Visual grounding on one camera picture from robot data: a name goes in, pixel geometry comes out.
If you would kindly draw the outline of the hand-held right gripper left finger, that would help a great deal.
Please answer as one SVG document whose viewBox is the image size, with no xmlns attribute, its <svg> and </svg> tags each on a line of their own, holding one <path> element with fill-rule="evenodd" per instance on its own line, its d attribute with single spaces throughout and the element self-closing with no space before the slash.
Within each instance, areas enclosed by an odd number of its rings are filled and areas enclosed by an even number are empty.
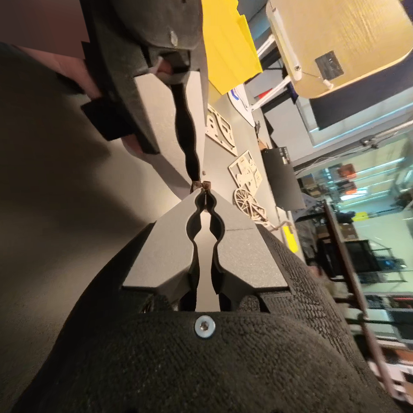
<svg viewBox="0 0 413 413">
<path fill-rule="evenodd" d="M 199 283 L 195 236 L 205 189 L 196 189 L 160 217 L 139 251 L 122 287 L 166 297 L 180 311 L 194 311 Z"/>
</svg>

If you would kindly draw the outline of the mostly empty wooden parts sheet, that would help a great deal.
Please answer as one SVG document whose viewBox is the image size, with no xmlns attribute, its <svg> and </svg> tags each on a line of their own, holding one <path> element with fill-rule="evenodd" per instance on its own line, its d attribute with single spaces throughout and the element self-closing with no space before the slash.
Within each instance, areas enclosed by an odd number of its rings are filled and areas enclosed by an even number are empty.
<svg viewBox="0 0 413 413">
<path fill-rule="evenodd" d="M 205 134 L 227 152 L 235 157 L 238 156 L 230 123 L 210 104 L 207 106 Z"/>
</svg>

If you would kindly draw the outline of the black flat panel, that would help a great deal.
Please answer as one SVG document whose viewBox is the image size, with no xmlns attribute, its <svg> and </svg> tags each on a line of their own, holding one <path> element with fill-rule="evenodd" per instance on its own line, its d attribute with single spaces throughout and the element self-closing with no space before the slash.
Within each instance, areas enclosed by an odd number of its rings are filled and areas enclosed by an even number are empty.
<svg viewBox="0 0 413 413">
<path fill-rule="evenodd" d="M 276 205 L 285 211 L 306 207 L 286 147 L 261 150 L 266 176 Z"/>
</svg>

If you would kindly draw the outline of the person's left hand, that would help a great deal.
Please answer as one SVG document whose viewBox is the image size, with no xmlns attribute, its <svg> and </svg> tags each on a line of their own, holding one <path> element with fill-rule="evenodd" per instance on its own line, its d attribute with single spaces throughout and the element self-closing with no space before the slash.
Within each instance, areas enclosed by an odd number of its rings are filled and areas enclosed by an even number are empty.
<svg viewBox="0 0 413 413">
<path fill-rule="evenodd" d="M 51 54 L 50 59 L 50 67 L 55 72 L 78 84 L 90 100 L 102 96 L 83 59 L 60 54 Z"/>
</svg>

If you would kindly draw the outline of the wooden board with black label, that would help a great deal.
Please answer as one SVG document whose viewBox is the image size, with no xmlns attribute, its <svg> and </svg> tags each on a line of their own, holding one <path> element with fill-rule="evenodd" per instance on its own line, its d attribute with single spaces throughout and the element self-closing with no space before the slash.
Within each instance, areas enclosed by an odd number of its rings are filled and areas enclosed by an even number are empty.
<svg viewBox="0 0 413 413">
<path fill-rule="evenodd" d="M 271 0 L 266 15 L 305 99 L 387 69 L 412 51 L 412 21 L 397 0 Z"/>
</svg>

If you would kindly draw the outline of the yellow paper sheet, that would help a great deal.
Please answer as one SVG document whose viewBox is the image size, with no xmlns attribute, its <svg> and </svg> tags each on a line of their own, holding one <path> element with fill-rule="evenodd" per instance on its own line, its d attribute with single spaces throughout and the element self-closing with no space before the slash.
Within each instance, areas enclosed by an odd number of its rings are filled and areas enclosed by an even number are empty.
<svg viewBox="0 0 413 413">
<path fill-rule="evenodd" d="M 225 95 L 263 72 L 245 15 L 237 0 L 202 0 L 208 79 Z"/>
</svg>

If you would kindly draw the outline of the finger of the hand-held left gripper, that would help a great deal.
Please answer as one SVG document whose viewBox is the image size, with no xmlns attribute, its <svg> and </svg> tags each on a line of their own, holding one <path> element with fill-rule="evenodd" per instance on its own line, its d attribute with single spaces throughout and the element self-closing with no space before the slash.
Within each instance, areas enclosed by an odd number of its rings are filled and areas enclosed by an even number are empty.
<svg viewBox="0 0 413 413">
<path fill-rule="evenodd" d="M 135 78 L 141 98 L 144 135 L 154 153 L 141 158 L 149 163 L 172 191 L 190 191 L 195 181 L 195 73 L 172 76 L 165 84 L 154 74 Z"/>
<path fill-rule="evenodd" d="M 184 114 L 188 115 L 184 138 L 185 164 L 191 181 L 200 181 L 204 164 L 206 125 L 201 75 L 198 71 L 189 71 L 184 77 L 184 103 Z"/>
</svg>

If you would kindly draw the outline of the wooden bicycle model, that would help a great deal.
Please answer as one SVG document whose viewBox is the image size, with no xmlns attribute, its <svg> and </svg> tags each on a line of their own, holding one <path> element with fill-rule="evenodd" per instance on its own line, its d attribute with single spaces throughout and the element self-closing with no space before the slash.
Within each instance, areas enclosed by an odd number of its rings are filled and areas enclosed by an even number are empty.
<svg viewBox="0 0 413 413">
<path fill-rule="evenodd" d="M 237 188 L 233 194 L 235 206 L 247 215 L 256 224 L 260 224 L 270 232 L 278 231 L 282 228 L 292 230 L 292 223 L 289 220 L 284 220 L 278 225 L 274 225 L 269 220 L 266 209 L 262 207 L 255 197 L 244 188 Z"/>
</svg>

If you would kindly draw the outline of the wooden sheet with remaining parts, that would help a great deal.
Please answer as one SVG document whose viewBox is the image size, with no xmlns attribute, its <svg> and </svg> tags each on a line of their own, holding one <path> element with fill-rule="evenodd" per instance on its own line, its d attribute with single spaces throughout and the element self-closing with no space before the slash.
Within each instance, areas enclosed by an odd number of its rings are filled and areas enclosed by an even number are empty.
<svg viewBox="0 0 413 413">
<path fill-rule="evenodd" d="M 238 188 L 246 189 L 252 196 L 256 195 L 263 178 L 249 150 L 230 164 L 228 171 Z"/>
</svg>

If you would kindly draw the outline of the white tube frame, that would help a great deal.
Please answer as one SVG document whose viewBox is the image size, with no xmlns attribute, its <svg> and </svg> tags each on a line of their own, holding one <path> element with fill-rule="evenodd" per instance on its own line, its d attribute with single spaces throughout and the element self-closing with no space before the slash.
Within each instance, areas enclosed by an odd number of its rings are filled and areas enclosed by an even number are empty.
<svg viewBox="0 0 413 413">
<path fill-rule="evenodd" d="M 262 57 L 267 57 L 270 55 L 270 49 L 273 46 L 273 44 L 276 42 L 275 36 L 273 34 L 270 34 L 269 37 L 265 40 L 265 42 L 257 49 L 257 55 L 259 58 Z M 253 105 L 248 107 L 249 112 L 253 112 L 257 110 L 258 108 L 262 107 L 264 104 L 266 104 L 271 98 L 275 97 L 276 94 L 283 89 L 284 87 L 287 86 L 288 83 L 291 82 L 291 78 L 289 75 L 286 75 L 286 77 L 275 87 L 272 89 L 268 90 L 267 92 L 264 93 L 264 95 L 259 98 L 258 101 L 256 101 Z"/>
</svg>

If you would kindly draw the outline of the white printed paper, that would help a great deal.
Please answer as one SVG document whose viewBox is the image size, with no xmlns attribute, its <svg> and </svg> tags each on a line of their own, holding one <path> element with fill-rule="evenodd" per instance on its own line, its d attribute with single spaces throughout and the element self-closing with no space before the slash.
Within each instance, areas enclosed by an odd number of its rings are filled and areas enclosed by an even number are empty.
<svg viewBox="0 0 413 413">
<path fill-rule="evenodd" d="M 227 92 L 228 98 L 233 105 L 234 109 L 240 114 L 240 116 L 251 126 L 255 127 L 256 122 L 250 111 L 250 104 L 247 99 L 244 84 L 240 84 Z"/>
</svg>

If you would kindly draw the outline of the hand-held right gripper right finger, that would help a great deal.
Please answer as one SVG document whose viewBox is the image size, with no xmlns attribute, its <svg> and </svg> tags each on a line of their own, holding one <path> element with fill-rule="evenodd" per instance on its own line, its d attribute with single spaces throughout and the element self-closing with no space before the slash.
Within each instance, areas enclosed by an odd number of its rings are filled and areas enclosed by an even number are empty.
<svg viewBox="0 0 413 413">
<path fill-rule="evenodd" d="M 211 281 L 221 311 L 236 311 L 247 296 L 289 291 L 283 270 L 258 225 L 213 190 L 207 190 L 206 209 L 213 247 Z"/>
</svg>

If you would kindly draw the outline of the yellow sticky note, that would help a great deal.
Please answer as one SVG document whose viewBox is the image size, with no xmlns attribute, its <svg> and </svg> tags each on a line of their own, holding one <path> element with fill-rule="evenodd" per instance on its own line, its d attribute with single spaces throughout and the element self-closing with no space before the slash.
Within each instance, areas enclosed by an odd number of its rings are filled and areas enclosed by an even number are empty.
<svg viewBox="0 0 413 413">
<path fill-rule="evenodd" d="M 284 225 L 282 230 L 285 235 L 286 245 L 292 253 L 296 254 L 299 251 L 299 243 L 296 239 L 294 231 L 291 229 L 290 225 Z"/>
</svg>

